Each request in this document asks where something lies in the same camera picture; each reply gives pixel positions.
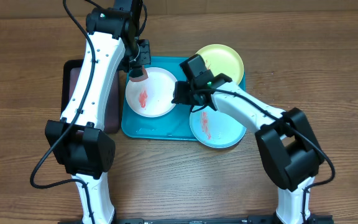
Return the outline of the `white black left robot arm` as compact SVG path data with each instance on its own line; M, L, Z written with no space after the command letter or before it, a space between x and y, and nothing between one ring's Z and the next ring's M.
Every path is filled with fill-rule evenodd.
M109 196L108 170L115 143L104 132L108 98L115 74L140 78L151 63L149 41L140 38L147 15L142 1L115 1L107 9L96 4L80 27L86 52L73 93L59 121L47 121L49 150L76 184L83 217L80 223L112 223L115 209Z

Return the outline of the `pink green sponge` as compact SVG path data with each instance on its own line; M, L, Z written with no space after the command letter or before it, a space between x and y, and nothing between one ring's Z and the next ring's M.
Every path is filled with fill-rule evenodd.
M132 82L142 82L148 79L148 73L143 65L133 68L128 72L129 80Z

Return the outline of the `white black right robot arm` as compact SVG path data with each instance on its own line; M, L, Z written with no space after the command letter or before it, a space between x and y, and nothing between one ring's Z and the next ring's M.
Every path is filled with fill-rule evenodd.
M254 133L265 173L278 187L277 223L309 223L310 188L324 162L302 110L284 111L246 93L227 75L214 76L196 54L180 64L185 81L175 84L173 103L209 107Z

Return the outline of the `white plate with red stain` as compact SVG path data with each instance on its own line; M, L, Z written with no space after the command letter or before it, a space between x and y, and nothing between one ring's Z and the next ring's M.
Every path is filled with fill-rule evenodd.
M163 68L149 67L145 70L148 74L147 79L141 82L128 81L127 104L135 113L143 117L163 116L175 107L172 100L177 79Z

